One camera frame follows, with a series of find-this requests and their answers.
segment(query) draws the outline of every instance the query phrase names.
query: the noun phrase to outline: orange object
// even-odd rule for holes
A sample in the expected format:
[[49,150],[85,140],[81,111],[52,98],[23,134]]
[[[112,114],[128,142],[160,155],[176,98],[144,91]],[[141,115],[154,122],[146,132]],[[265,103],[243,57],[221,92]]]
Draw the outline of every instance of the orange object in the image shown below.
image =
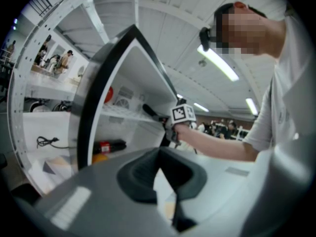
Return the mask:
[[108,158],[104,154],[96,154],[92,156],[92,163],[107,160]]
[[110,87],[110,89],[108,91],[108,94],[107,94],[107,96],[106,96],[106,98],[104,100],[104,103],[109,102],[112,99],[112,97],[113,97],[113,88]]

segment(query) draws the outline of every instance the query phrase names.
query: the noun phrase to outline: open cabinet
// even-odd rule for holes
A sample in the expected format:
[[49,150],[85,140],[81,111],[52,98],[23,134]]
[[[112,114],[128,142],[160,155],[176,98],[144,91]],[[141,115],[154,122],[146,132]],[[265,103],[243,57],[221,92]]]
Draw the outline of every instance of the open cabinet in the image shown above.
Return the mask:
[[[113,97],[104,104],[110,87]],[[170,115],[177,96],[161,62],[133,25],[95,54],[78,86],[69,124],[70,155],[77,161],[72,166],[90,165],[99,141],[126,142],[110,158],[160,146],[164,128],[143,111],[145,103]]]

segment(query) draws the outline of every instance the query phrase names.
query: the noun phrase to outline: yellow object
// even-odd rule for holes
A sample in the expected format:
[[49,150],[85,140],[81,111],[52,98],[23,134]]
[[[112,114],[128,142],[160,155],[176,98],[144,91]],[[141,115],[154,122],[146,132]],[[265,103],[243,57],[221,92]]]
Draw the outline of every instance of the yellow object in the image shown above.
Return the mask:
[[92,156],[92,163],[107,160],[108,158],[104,154],[97,154]]

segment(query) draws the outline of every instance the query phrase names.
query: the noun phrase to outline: smoke detector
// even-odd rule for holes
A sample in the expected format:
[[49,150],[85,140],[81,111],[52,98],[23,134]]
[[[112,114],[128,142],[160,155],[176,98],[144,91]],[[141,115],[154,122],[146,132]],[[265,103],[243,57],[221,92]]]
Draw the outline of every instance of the smoke detector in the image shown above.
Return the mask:
[[206,66],[206,61],[204,61],[204,60],[200,60],[199,62],[198,62],[198,65],[200,66],[200,67],[202,67],[202,68],[204,68],[205,66]]

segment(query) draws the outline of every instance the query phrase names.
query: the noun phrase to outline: light fixture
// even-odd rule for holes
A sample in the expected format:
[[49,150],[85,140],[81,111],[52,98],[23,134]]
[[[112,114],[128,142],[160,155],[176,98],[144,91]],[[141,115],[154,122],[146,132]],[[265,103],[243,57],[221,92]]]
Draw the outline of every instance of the light fixture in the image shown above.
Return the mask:
[[246,98],[246,102],[247,102],[252,114],[258,115],[257,108],[256,108],[255,103],[253,102],[252,98]]
[[239,77],[235,71],[212,49],[209,49],[207,52],[203,50],[202,45],[197,48],[197,51],[204,55],[207,59],[213,62],[231,81],[239,80]]
[[199,105],[199,104],[197,104],[197,103],[194,103],[194,105],[196,106],[196,107],[199,107],[200,109],[202,109],[203,111],[205,111],[205,112],[209,112],[209,110],[207,109],[207,108],[205,108],[205,107],[203,107],[202,105]]

